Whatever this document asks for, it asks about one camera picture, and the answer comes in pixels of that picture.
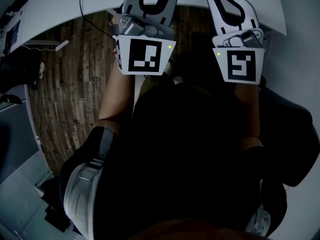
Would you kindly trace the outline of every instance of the white cable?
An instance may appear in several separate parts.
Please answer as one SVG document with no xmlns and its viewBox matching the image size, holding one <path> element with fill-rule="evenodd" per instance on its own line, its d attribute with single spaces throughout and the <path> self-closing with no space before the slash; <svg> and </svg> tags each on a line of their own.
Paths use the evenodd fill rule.
<svg viewBox="0 0 320 240">
<path fill-rule="evenodd" d="M 25 46 L 25 45 L 21 45 L 21 46 L 23 46 L 23 47 L 25 47 L 25 48 L 28 48 L 29 50 L 34 50 L 34 49 L 36 49 L 36 50 L 39 50 L 39 51 L 44 51 L 44 50 L 47 50 L 47 51 L 50 51 L 50 52 L 55 52 L 55 51 L 56 51 L 56 49 L 50 50 L 50 49 L 29 48 L 28 46 Z"/>
</svg>

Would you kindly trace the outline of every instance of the robotic arm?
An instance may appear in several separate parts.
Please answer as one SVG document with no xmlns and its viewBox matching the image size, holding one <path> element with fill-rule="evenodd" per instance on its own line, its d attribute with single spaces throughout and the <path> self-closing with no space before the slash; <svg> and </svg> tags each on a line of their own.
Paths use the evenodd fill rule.
<svg viewBox="0 0 320 240">
<path fill-rule="evenodd" d="M 124 0 L 115 37 L 119 69 L 125 75 L 162 75 L 176 45 L 170 28 L 178 0 Z M 264 37 L 253 6 L 247 0 L 227 0 L 240 10 L 231 20 L 221 0 L 207 0 L 217 36 L 213 52 L 226 82 L 259 84 Z"/>
</svg>

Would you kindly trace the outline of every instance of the person's arm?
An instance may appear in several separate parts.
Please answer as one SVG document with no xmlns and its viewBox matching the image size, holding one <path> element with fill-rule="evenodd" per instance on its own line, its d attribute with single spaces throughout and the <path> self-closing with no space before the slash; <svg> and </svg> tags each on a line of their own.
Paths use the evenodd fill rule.
<svg viewBox="0 0 320 240">
<path fill-rule="evenodd" d="M 135 98 L 135 76 L 122 74 L 114 61 L 102 98 L 98 126 L 112 128 L 120 135 L 123 126 L 131 119 Z"/>
<path fill-rule="evenodd" d="M 242 151 L 263 146 L 259 140 L 259 87 L 255 84 L 237 83 L 234 96 L 238 114 L 238 138 Z"/>
</svg>

